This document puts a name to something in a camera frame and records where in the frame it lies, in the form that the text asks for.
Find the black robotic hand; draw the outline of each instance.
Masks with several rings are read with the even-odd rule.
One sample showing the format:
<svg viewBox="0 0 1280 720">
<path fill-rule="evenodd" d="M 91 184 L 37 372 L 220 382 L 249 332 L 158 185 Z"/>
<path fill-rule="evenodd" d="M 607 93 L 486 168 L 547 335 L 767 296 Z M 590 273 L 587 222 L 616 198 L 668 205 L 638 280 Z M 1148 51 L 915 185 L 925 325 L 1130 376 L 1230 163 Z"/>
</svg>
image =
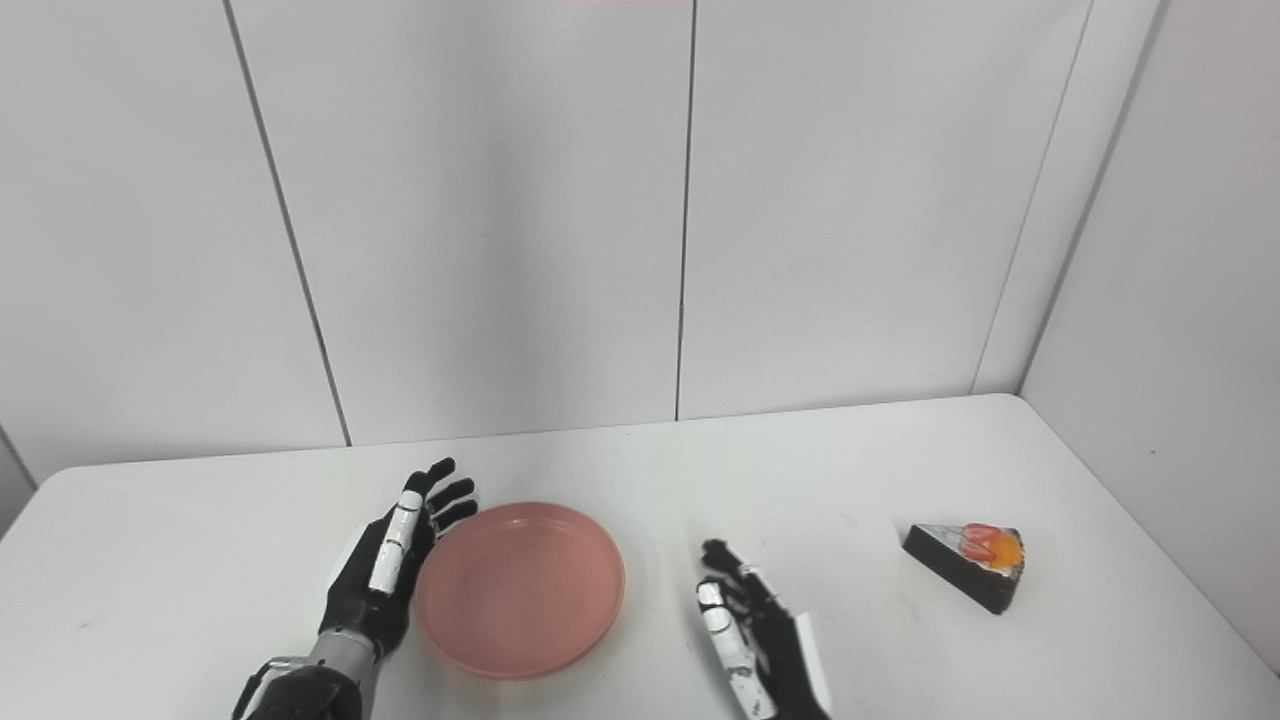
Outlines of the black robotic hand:
<svg viewBox="0 0 1280 720">
<path fill-rule="evenodd" d="M 333 584 L 311 655 L 275 657 L 248 679 L 232 719 L 362 720 L 375 669 L 404 639 L 413 585 L 451 525 L 476 514 L 471 478 L 428 497 L 453 474 L 452 457 L 410 475 L 399 500 L 365 527 Z"/>
<path fill-rule="evenodd" d="M 746 716 L 831 720 L 809 616 L 792 616 L 722 539 L 703 543 L 703 565 L 714 573 L 698 584 L 698 606 Z"/>
<path fill-rule="evenodd" d="M 379 659 L 399 647 L 408 629 L 408 603 L 413 597 L 413 584 L 417 582 L 417 573 L 426 560 L 426 553 L 435 547 L 440 533 L 476 514 L 475 500 L 457 502 L 475 492 L 476 486 L 471 478 L 449 483 L 428 498 L 440 480 L 453 474 L 454 468 L 453 459 L 445 457 L 425 473 L 421 470 L 413 473 L 404 483 L 401 501 L 385 515 L 365 527 L 347 564 L 329 585 L 329 603 L 320 620 L 320 634 L 335 628 L 357 632 L 374 642 Z M 420 509 L 407 507 L 406 493 L 426 500 Z M 397 510 L 401 511 L 401 516 L 420 514 L 411 534 L 407 536 L 411 539 L 407 547 L 403 541 L 387 539 L 387 530 Z M 388 551 L 403 552 L 399 571 L 389 579 L 384 589 L 375 589 L 371 587 L 375 580 L 371 575 L 378 569 L 375 566 L 380 556 L 385 556 Z"/>
</svg>

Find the white table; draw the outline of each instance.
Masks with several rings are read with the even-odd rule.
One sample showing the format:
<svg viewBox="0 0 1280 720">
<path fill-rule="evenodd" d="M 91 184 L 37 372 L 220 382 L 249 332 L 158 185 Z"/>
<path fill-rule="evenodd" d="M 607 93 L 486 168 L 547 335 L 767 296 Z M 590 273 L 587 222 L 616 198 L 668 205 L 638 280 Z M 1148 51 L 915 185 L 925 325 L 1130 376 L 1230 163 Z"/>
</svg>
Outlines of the white table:
<svg viewBox="0 0 1280 720">
<path fill-rule="evenodd" d="M 0 717 L 224 720 L 262 660 L 310 648 L 351 530 L 443 455 L 485 506 L 596 518 L 627 597 L 539 680 L 474 679 L 411 629 L 383 720 L 739 717 L 692 602 L 709 536 L 814 611 L 844 720 L 1280 717 L 1280 680 L 1009 396 L 67 470 L 0 543 Z M 1000 618 L 899 547 L 970 520 L 1027 541 Z"/>
</svg>

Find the robot finger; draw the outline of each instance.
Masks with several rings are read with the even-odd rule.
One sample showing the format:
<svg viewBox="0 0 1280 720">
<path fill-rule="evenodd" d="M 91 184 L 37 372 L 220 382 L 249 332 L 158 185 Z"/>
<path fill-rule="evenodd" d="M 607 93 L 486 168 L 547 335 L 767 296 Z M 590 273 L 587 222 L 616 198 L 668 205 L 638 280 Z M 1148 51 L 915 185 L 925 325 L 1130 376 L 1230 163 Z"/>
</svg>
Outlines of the robot finger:
<svg viewBox="0 0 1280 720">
<path fill-rule="evenodd" d="M 736 618 L 739 623 L 751 621 L 751 602 L 745 592 L 733 585 L 730 580 L 718 575 L 707 575 L 707 578 L 704 578 L 698 587 L 707 583 L 714 583 L 716 591 L 721 597 L 721 603 L 726 610 L 733 614 L 733 618 Z"/>
<path fill-rule="evenodd" d="M 753 565 L 733 553 L 728 543 L 719 538 L 712 538 L 703 543 L 703 565 L 712 570 L 727 575 L 735 585 L 741 588 L 749 601 L 748 606 L 756 612 L 763 612 L 769 605 L 780 605 L 777 596 L 764 583 L 764 578 Z"/>
<path fill-rule="evenodd" d="M 726 587 L 726 583 L 714 575 L 698 584 L 698 609 L 703 624 L 710 634 L 712 646 L 742 712 L 749 720 L 777 717 L 778 708 L 769 694 L 764 669 L 748 634 L 739 625 L 741 618 L 726 603 L 723 596 Z"/>
<path fill-rule="evenodd" d="M 461 480 L 449 483 L 444 489 L 435 493 L 431 498 L 426 501 L 426 514 L 436 515 L 452 502 L 462 500 L 463 497 L 474 493 L 476 491 L 476 483 L 471 478 L 463 478 Z"/>
<path fill-rule="evenodd" d="M 475 515 L 477 510 L 480 510 L 480 505 L 476 501 L 463 500 L 462 502 L 451 505 L 444 512 L 434 515 L 431 518 L 431 527 L 435 529 L 436 538 L 448 532 L 451 527 Z"/>
<path fill-rule="evenodd" d="M 422 470 L 417 470 L 410 475 L 408 482 L 404 483 L 404 489 L 426 497 L 430 495 L 431 488 L 434 488 L 435 484 L 444 478 L 452 475 L 457 466 L 457 462 L 454 462 L 452 457 L 445 457 L 435 465 L 431 465 L 425 473 Z"/>
</svg>

